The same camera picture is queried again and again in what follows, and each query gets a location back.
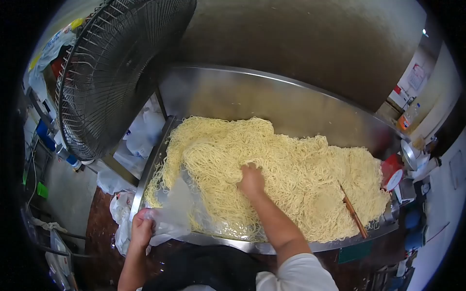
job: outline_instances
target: fresh egg noodle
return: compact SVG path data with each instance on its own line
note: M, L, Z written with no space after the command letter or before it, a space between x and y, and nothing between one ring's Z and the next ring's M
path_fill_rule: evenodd
M226 237L257 237L259 217L236 187L241 165L249 162L262 168L266 193L310 242L359 233L339 183L363 225L378 219L390 198L380 190L380 160L365 148L329 146L321 135L276 135L271 122L256 117L228 122L197 116L172 131L164 165L158 165L144 197L151 207L160 207L157 184L162 178L160 187L169 189L183 164L211 219L218 225L228 222L222 229ZM209 233L194 219L192 226Z

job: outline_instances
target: hand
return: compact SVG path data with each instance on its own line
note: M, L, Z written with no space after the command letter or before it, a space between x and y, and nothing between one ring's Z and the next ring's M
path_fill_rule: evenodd
M241 182L236 183L236 186L244 193L249 199L254 199L256 196L265 195L264 176L256 165L250 162L248 165L242 165L241 171L243 172L243 179Z
M149 245L152 237L152 219L144 219L144 214L149 208L141 209L133 217L133 225L131 226L131 242L130 246L134 246L145 250Z

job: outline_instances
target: floor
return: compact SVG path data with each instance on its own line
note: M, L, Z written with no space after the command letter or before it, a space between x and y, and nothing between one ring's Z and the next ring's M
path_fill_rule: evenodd
M91 290L115 288L124 264L118 250L114 247L115 231L118 225L109 212L112 196L96 189L90 209L86 236L86 254L95 259L78 262L81 284ZM404 229L398 229L373 240L370 254L358 260L339 264L339 250L316 253L323 266L332 274L340 291L366 290L370 274L383 265L395 264L404 259ZM187 243L170 240L152 248L146 258L150 276L157 276L164 268L167 257ZM275 256L255 255L265 262L271 270L276 270Z
M54 155L48 162L44 181L48 188L48 198L42 203L44 210L70 233L85 235L97 174L86 167L76 173L69 163ZM83 240L70 240L84 252Z

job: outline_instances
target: electric fan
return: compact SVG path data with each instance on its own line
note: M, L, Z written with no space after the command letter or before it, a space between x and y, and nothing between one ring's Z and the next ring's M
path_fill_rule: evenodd
M149 96L136 95L149 61L181 38L196 0L107 0L85 21L64 57L56 102L68 151L107 155Z

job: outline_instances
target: chopsticks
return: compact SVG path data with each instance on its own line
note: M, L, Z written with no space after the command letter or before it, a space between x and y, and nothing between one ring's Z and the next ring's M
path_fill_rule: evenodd
M359 228L359 231L361 232L361 236L363 238L367 238L367 230L364 227L364 225L361 223L361 220L359 220L359 217L357 217L356 211L354 211L353 205L351 204L350 200L348 199L348 196L346 196L346 192L343 189L343 186L340 184L340 188L342 189L343 193L345 194L345 197L343 198L343 203L346 204L346 208L349 211L349 214L351 217L353 217L354 221L356 222L357 228Z

